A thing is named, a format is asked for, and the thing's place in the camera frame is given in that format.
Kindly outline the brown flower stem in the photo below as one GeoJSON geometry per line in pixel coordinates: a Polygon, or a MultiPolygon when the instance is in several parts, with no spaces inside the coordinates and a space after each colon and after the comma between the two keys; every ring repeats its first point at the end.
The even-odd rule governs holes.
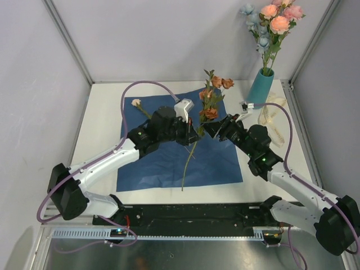
{"type": "Polygon", "coordinates": [[[223,91],[233,87],[234,81],[216,76],[214,70],[206,71],[205,74],[208,78],[205,79],[205,87],[199,92],[199,124],[195,128],[201,140],[185,147],[188,157],[184,165],[181,189],[219,184],[218,170],[223,164],[222,159],[227,157],[226,147],[217,145],[217,141],[209,138],[201,124],[226,116],[223,91]]]}

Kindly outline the blue wrapping paper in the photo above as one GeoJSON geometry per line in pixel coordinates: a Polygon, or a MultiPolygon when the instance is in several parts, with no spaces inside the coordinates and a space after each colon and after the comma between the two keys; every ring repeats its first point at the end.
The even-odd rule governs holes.
{"type": "Polygon", "coordinates": [[[118,170],[116,190],[197,187],[241,183],[237,149],[230,141],[205,135],[197,145],[162,143],[159,148],[118,170]]]}

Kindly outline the single cream rosebud stem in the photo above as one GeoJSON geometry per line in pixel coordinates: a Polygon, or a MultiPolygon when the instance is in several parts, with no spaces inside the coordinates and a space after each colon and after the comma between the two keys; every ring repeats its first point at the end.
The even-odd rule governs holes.
{"type": "Polygon", "coordinates": [[[151,119],[151,115],[142,107],[141,100],[139,98],[133,99],[131,102],[132,106],[136,107],[143,115],[148,119],[151,119]]]}

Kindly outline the cream printed ribbon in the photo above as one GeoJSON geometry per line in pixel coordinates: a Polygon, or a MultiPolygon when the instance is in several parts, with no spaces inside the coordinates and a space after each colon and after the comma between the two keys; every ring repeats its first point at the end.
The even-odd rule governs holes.
{"type": "MultiPolygon", "coordinates": [[[[287,100],[285,98],[277,96],[273,92],[269,93],[266,102],[278,104],[283,109],[287,105],[287,100]]],[[[278,119],[277,115],[281,111],[282,110],[277,106],[263,106],[258,116],[258,124],[267,127],[272,143],[279,148],[285,143],[284,136],[276,124],[276,120],[278,119]]]]}

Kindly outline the blue flower stem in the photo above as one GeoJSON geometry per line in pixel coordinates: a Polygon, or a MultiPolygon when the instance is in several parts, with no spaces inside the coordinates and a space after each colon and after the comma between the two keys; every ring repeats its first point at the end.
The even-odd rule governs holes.
{"type": "Polygon", "coordinates": [[[266,74],[267,65],[270,59],[271,37],[267,24],[259,12],[252,4],[245,4],[240,8],[240,13],[246,17],[248,31],[252,34],[256,42],[256,51],[261,54],[263,64],[263,74],[266,74]]]}

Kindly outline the pink flower stem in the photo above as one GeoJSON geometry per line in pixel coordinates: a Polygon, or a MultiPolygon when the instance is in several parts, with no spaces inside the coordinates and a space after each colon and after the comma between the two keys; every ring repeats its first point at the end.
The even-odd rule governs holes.
{"type": "Polygon", "coordinates": [[[268,20],[268,29],[271,36],[271,69],[276,56],[281,49],[281,43],[290,30],[297,25],[297,21],[305,17],[303,9],[294,4],[295,1],[272,1],[262,12],[268,20]]]}

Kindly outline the peach rose stem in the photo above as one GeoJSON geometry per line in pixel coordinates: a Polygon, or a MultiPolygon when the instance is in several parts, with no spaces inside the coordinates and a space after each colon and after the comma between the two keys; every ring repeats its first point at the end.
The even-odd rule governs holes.
{"type": "Polygon", "coordinates": [[[260,10],[260,25],[266,28],[268,39],[268,45],[262,53],[264,76],[270,76],[281,43],[289,33],[290,20],[284,15],[284,10],[288,6],[289,3],[286,1],[272,1],[260,10]]]}

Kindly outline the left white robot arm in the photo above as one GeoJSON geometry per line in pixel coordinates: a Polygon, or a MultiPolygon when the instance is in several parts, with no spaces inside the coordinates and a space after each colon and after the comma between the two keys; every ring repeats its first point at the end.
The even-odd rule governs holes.
{"type": "Polygon", "coordinates": [[[128,131],[119,144],[103,154],[67,168],[60,163],[52,169],[48,194],[60,216],[68,221],[82,214],[100,215],[113,225],[123,221],[124,210],[115,195],[100,195],[90,188],[103,176],[156,151],[160,144],[176,142],[188,146],[200,139],[189,116],[190,100],[174,107],[158,108],[151,119],[128,131]]]}

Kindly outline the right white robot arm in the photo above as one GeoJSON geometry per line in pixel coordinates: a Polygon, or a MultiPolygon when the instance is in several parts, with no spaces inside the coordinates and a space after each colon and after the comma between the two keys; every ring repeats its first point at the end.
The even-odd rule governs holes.
{"type": "Polygon", "coordinates": [[[272,226],[277,221],[294,225],[315,236],[329,253],[339,256],[352,243],[358,243],[359,209],[350,196],[338,197],[313,183],[302,180],[270,148],[267,128],[252,125],[245,129],[238,115],[227,115],[221,121],[203,123],[205,131],[220,141],[229,140],[249,157],[254,176],[278,186],[294,197],[301,206],[273,195],[263,203],[260,221],[272,226]]]}

